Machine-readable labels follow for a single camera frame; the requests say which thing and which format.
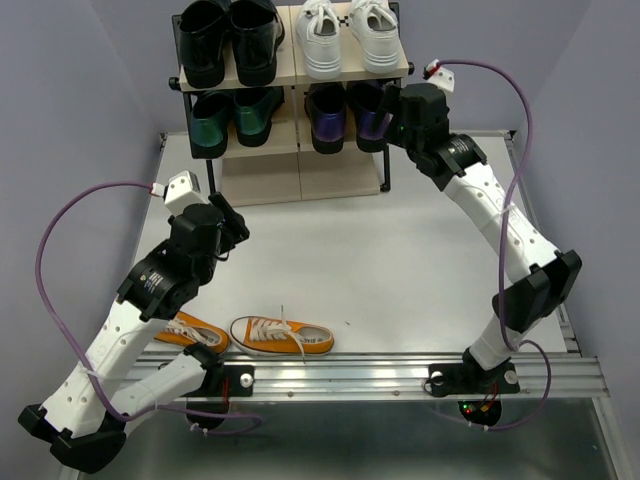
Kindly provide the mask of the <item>purple loafer one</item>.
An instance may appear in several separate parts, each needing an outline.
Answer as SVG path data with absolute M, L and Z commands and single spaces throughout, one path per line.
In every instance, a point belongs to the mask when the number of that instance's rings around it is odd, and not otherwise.
M 377 127 L 374 126 L 376 113 L 384 97 L 381 84 L 376 80 L 348 82 L 346 96 L 355 119 L 358 148 L 366 153 L 383 151 L 386 145 L 384 133 L 390 116 L 386 115 Z
M 317 153 L 342 151 L 346 135 L 347 101 L 342 83 L 317 83 L 310 86 L 304 100 L 310 122 L 312 145 Z

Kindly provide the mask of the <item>white sneaker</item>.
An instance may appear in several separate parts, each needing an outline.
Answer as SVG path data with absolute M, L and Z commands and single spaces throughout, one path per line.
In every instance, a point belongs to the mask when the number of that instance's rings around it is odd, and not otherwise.
M 364 68 L 373 74 L 390 73 L 399 62 L 399 25 L 388 1 L 352 1 L 349 8 L 352 35 L 362 48 Z
M 340 22 L 330 1 L 309 0 L 295 22 L 306 73 L 314 80 L 336 79 L 341 73 Z

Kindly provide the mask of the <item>orange sneaker one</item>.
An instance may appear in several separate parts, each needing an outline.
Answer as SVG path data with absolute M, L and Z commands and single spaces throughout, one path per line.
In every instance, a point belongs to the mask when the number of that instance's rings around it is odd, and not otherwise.
M 328 354 L 335 345 L 333 333 L 322 326 L 247 315 L 234 319 L 228 329 L 233 345 L 253 356 L 288 356 L 307 360 Z
M 154 336 L 154 340 L 180 347 L 201 343 L 216 354 L 225 353 L 230 346 L 230 338 L 223 329 L 182 311 Z

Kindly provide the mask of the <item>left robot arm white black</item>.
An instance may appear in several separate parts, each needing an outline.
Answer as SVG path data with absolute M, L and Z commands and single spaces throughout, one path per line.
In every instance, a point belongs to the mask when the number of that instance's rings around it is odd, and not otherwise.
M 66 467 L 96 473 L 151 413 L 193 392 L 225 395 L 231 388 L 219 354 L 202 342 L 146 379 L 121 385 L 145 347 L 212 280 L 217 262 L 249 237 L 244 218 L 220 193 L 185 207 L 169 224 L 169 238 L 131 269 L 67 379 L 19 415 L 19 424 L 49 443 Z

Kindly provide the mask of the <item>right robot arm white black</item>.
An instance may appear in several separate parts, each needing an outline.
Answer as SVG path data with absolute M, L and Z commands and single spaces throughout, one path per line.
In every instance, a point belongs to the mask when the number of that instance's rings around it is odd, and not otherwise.
M 493 316 L 455 364 L 433 364 L 425 382 L 434 397 L 519 390 L 511 356 L 528 333 L 567 298 L 582 260 L 542 236 L 499 183 L 481 147 L 449 128 L 445 93 L 429 83 L 385 88 L 375 120 L 385 140 L 405 150 L 471 220 L 498 257 Z

